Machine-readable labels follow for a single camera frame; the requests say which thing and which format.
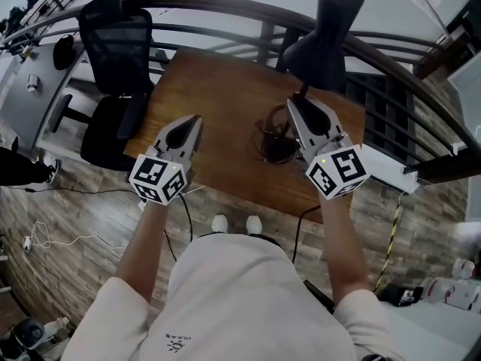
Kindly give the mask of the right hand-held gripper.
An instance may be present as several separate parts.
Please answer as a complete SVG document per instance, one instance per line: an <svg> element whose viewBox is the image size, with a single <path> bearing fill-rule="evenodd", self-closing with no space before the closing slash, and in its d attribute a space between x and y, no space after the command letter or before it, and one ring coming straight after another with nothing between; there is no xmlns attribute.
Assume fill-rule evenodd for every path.
<svg viewBox="0 0 481 361"><path fill-rule="evenodd" d="M324 199L345 196L371 176L361 147L353 144L347 133L342 133L342 125L332 108L313 96L307 100L310 103L307 111L302 102L289 98L286 103L292 133L307 163L305 176ZM331 139L313 146L311 133Z"/></svg>

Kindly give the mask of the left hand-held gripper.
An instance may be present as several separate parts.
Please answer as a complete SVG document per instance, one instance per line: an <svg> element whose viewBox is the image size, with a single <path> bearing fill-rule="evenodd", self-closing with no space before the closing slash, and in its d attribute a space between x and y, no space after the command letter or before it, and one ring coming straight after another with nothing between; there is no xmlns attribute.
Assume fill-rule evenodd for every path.
<svg viewBox="0 0 481 361"><path fill-rule="evenodd" d="M145 154L139 154L129 175L134 191L147 201L168 205L189 184L191 158L203 131L200 115L178 118L164 126Z"/></svg>

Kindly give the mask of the black desk lamp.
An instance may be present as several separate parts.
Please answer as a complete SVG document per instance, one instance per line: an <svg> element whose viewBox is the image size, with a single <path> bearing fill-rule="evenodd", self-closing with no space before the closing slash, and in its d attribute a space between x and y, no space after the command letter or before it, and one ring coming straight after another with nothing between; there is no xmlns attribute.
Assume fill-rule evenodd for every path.
<svg viewBox="0 0 481 361"><path fill-rule="evenodd" d="M343 42L364 1L318 0L315 29L283 52L287 69L302 83L301 89L289 98L302 102L306 111L310 104L307 100L310 88L331 93L345 92ZM291 159L306 162L298 139L292 133L286 104L282 108L286 111L286 122L272 129L260 126L262 141L256 146L256 151L264 161L275 165L286 164ZM330 139L311 133L310 142L313 146L323 145Z"/></svg>

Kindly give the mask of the person's right forearm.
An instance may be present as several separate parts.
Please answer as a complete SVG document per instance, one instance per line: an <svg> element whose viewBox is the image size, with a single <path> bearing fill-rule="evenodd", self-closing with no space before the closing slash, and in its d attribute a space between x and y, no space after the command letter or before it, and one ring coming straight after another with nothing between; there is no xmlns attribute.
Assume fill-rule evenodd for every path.
<svg viewBox="0 0 481 361"><path fill-rule="evenodd" d="M368 265L362 242L342 199L319 198L324 226L325 258L334 303L356 290L366 290Z"/></svg>

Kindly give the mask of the person's left forearm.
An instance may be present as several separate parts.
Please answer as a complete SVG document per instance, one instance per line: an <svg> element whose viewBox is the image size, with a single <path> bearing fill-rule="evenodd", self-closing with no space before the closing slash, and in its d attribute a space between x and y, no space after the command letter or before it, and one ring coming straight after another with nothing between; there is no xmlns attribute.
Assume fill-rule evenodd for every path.
<svg viewBox="0 0 481 361"><path fill-rule="evenodd" d="M153 297L167 219L168 206L147 203L115 273L147 303Z"/></svg>

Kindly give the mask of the grey desk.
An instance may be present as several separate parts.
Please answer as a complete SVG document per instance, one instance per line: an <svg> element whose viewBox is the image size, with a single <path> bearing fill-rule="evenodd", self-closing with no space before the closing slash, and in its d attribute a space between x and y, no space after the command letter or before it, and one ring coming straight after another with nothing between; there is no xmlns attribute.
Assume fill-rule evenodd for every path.
<svg viewBox="0 0 481 361"><path fill-rule="evenodd" d="M44 44L33 50L34 56L22 64L0 108L0 120L18 137L19 147L27 151L36 147L44 134L53 108L85 52L81 43L75 43L74 61L58 71L53 65L53 48L53 44ZM39 77L34 92L27 90L30 74Z"/></svg>

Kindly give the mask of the black mesh office chair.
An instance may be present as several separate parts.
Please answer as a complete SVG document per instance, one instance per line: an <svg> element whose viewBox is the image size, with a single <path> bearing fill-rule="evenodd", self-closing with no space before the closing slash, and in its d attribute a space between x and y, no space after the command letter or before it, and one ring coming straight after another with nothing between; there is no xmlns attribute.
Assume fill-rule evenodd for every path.
<svg viewBox="0 0 481 361"><path fill-rule="evenodd" d="M138 133L154 85L149 57L153 21L122 0L93 0L78 17L95 85L103 94L90 117L80 156L101 168L131 171L127 142Z"/></svg>

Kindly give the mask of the dark staircase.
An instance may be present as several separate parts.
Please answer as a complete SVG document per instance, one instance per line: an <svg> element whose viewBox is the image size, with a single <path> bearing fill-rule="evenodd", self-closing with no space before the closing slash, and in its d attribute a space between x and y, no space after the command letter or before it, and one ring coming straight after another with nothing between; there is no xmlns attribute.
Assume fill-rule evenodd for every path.
<svg viewBox="0 0 481 361"><path fill-rule="evenodd" d="M446 135L422 116L413 94L392 78L349 72L346 97L365 109L364 143L403 165L450 153Z"/></svg>

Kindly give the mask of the white balcony edge panel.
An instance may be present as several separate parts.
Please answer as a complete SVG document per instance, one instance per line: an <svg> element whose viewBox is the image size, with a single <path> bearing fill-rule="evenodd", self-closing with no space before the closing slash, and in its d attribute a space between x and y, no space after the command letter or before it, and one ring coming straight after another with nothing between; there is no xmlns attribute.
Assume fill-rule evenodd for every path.
<svg viewBox="0 0 481 361"><path fill-rule="evenodd" d="M406 194L418 187L417 173L404 173L405 166L378 150L363 144L362 157L371 177Z"/></svg>

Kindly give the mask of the yellow black striped tape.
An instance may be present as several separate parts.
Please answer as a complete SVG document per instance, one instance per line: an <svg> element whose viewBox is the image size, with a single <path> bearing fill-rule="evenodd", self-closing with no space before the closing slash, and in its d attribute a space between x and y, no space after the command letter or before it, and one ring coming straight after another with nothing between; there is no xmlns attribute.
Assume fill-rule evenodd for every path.
<svg viewBox="0 0 481 361"><path fill-rule="evenodd" d="M381 268L379 277L377 278L377 282L375 283L375 286L374 286L374 293L376 293L378 291L378 289L380 287L380 284L382 283L383 276L386 272L387 266L389 264L389 260L390 260L390 256L391 256L391 252L392 252L392 247L393 247L393 244L394 244L395 234L397 232L398 222L400 220L400 215L401 215L401 200L398 200L397 205L396 205L396 209L395 209L395 216L394 216L394 220L393 220L393 224L392 224L392 230L391 230L391 234L389 236L389 244L388 244L388 247L387 247L386 256L385 256L385 259L384 259L383 266Z"/></svg>

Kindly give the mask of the dark curved railing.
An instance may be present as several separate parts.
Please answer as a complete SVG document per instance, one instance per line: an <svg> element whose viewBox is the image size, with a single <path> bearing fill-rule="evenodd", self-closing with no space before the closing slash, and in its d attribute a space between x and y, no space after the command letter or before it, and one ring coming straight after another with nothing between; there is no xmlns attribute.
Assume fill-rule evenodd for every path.
<svg viewBox="0 0 481 361"><path fill-rule="evenodd" d="M251 38L249 36L224 32L217 29L208 29L198 26L186 26L180 24L163 25L153 22L152 33L155 30L186 32L251 44L259 49L272 52L274 57L277 59L277 66L272 69L281 74L287 74L292 77L294 76L287 69L283 62L283 52L287 47L311 33L316 27L316 17L309 18L294 11L289 11L274 5L267 5L265 3L251 0L122 0L122 4L125 8L136 7L144 9L148 12L152 8L209 11L217 14L244 17L263 23L268 23L273 26L283 27L285 29L285 35L282 44L275 44L270 38ZM52 17L41 21L41 26L48 26L52 23L57 23L71 18L75 18L78 21L78 17L80 16L80 12L84 6L85 5L55 14ZM156 42L152 39L152 33L150 50L156 47ZM214 53L207 50L200 50L196 47L180 46L176 44L171 45L171 50L173 50L175 54L180 50L199 50L201 52L213 55L234 57L224 53ZM450 148L450 153L446 156L407 166L404 169L405 174L417 172L419 179L428 183L443 183L466 178L471 175L481 174L481 144L475 140L475 138L463 125L460 124L460 122L451 117L449 112L436 100L430 89L427 88L420 79L398 66L391 57L381 53L373 46L366 44L356 36L352 35L350 31L343 42L343 54L344 56L354 56L361 61L375 67L382 73L396 79L399 83L405 85L405 87L411 91L412 94L417 96L434 113L436 113L438 117L465 143L465 148L463 150L455 151L453 148ZM313 91L315 89L316 88L310 88L307 91L307 94L309 96L313 96ZM334 96L335 98L338 98L342 95L342 93L331 93L324 90L322 91ZM330 105L326 102L324 103L334 110L340 121L339 110L333 105ZM85 123L87 126L89 119L90 117L85 117L83 115L78 116L78 120Z"/></svg>

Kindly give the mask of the black bag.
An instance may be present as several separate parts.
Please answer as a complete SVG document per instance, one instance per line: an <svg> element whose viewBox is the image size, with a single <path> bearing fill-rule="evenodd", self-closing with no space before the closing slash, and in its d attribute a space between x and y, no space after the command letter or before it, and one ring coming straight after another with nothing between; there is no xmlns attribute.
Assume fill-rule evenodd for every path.
<svg viewBox="0 0 481 361"><path fill-rule="evenodd" d="M53 48L53 65L56 70L65 70L74 61L76 51L74 49L74 37L62 36Z"/></svg>

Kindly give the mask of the black box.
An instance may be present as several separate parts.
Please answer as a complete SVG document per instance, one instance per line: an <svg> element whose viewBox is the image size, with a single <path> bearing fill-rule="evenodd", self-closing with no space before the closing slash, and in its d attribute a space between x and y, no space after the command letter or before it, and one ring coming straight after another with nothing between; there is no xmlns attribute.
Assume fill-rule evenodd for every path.
<svg viewBox="0 0 481 361"><path fill-rule="evenodd" d="M377 297L381 302L388 302L395 307L407 307L417 303L423 291L423 287L406 287L389 283L377 294Z"/></svg>

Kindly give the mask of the white table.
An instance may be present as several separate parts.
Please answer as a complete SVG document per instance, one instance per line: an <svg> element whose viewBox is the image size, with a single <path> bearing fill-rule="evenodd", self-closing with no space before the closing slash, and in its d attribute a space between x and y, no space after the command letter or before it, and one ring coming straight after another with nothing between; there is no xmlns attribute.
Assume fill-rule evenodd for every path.
<svg viewBox="0 0 481 361"><path fill-rule="evenodd" d="M442 302L382 307L396 349L406 361L462 361L481 336L481 314Z"/></svg>

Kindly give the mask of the grey round device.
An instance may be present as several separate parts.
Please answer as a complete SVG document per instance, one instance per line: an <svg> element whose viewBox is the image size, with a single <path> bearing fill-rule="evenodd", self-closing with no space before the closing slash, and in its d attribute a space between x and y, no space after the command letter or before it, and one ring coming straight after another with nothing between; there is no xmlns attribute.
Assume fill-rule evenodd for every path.
<svg viewBox="0 0 481 361"><path fill-rule="evenodd" d="M12 334L17 342L25 349L33 350L44 341L44 325L34 317L27 317L19 322Z"/></svg>

